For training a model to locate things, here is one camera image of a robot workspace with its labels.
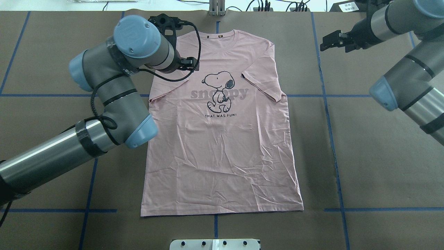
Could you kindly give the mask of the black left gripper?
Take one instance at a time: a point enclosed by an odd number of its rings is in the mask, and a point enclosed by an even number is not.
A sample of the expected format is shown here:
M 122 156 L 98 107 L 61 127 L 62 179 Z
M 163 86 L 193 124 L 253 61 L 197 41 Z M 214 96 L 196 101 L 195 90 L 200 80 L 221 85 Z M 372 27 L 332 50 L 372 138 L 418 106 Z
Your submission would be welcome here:
M 199 36 L 197 27 L 194 23 L 179 19 L 178 17 L 171 17 L 164 13 L 158 16 L 151 16 L 149 22 L 157 27 L 163 38 L 168 41 L 168 46 L 161 46 L 160 48 L 168 49 L 165 59 L 158 65 L 148 65 L 149 68 L 160 72 L 173 72 L 176 70 L 182 71 L 198 71 L 199 58 L 187 57 L 183 58 L 177 51 L 177 30 L 182 30 L 184 26 L 192 26 L 195 29 L 197 36 Z

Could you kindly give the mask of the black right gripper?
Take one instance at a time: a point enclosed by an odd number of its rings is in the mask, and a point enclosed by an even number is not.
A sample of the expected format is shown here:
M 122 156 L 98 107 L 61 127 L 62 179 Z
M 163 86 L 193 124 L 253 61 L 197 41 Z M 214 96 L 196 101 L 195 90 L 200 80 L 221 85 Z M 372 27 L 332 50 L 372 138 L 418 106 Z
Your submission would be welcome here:
M 371 47 L 373 34 L 371 29 L 364 24 L 355 25 L 353 29 L 346 33 L 347 38 L 345 42 L 341 36 L 341 30 L 336 30 L 323 37 L 323 43 L 320 44 L 320 52 L 326 51 L 330 48 L 345 47 L 345 52 L 349 53 L 354 50 L 368 49 Z

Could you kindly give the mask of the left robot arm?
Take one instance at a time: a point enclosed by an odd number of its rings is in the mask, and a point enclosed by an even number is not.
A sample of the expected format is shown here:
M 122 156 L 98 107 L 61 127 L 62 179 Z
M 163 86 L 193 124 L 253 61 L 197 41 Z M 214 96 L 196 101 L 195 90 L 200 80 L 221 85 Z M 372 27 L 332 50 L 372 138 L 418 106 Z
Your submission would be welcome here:
M 76 122 L 54 138 L 9 160 L 1 161 L 1 205 L 124 144 L 136 148 L 157 135 L 158 129 L 136 90 L 131 76 L 147 72 L 187 71 L 199 68 L 200 55 L 183 58 L 176 49 L 176 30 L 195 24 L 166 14 L 145 19 L 122 18 L 113 35 L 69 63 L 73 80 L 90 92 L 93 116 Z

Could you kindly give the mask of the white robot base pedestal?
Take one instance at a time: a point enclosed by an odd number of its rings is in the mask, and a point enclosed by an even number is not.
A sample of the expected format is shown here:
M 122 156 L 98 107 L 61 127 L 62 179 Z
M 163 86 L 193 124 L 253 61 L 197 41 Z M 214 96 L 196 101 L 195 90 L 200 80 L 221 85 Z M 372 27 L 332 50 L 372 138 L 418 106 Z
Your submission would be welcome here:
M 259 239 L 177 239 L 170 250 L 260 250 Z

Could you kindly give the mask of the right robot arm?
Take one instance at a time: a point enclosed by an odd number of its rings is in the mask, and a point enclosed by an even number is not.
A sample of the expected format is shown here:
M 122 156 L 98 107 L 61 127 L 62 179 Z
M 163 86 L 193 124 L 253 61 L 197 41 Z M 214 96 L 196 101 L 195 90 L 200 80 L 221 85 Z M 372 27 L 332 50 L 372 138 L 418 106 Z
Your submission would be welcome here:
M 401 109 L 440 144 L 444 143 L 443 93 L 430 81 L 444 68 L 443 9 L 442 0 L 370 0 L 366 17 L 352 30 L 336 30 L 320 44 L 320 51 L 343 47 L 352 52 L 413 32 L 420 43 L 379 78 L 369 93 L 386 110 Z

